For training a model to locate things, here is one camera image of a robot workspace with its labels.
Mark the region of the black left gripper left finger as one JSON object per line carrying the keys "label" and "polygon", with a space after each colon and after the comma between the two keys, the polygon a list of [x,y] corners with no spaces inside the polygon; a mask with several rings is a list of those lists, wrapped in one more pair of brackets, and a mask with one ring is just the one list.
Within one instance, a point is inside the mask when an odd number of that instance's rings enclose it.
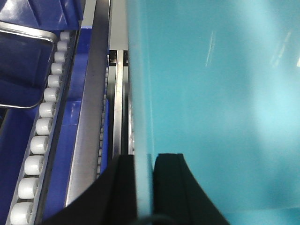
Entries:
{"label": "black left gripper left finger", "polygon": [[44,225],[128,225],[137,218],[134,156],[114,158],[99,178]]}

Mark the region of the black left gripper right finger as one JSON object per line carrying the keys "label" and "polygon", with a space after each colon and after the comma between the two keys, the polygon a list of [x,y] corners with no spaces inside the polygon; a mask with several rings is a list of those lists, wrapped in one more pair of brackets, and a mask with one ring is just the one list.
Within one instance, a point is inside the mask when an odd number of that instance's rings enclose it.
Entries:
{"label": "black left gripper right finger", "polygon": [[159,154],[153,172],[154,213],[177,225],[228,225],[191,173],[183,154]]}

